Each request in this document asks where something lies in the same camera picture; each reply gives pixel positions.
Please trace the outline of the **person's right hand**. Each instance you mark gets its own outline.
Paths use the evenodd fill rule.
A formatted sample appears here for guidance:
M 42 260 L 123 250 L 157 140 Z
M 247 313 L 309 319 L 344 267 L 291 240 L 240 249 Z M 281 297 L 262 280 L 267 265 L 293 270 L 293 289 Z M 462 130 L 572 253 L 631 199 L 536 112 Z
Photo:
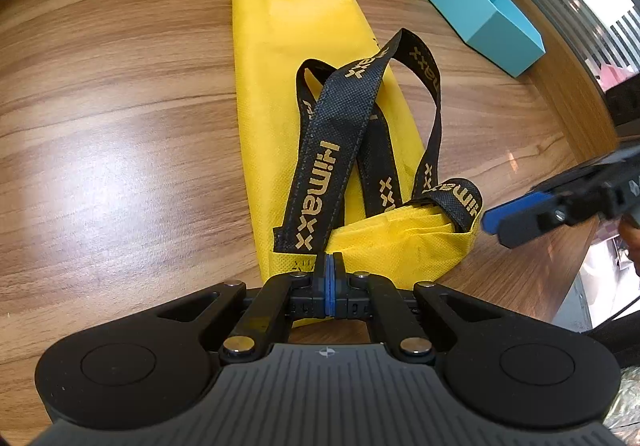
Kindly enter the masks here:
M 637 276 L 640 276 L 640 228 L 634 226 L 629 218 L 622 218 L 618 225 L 620 238 L 626 244 L 628 256 L 634 262 Z

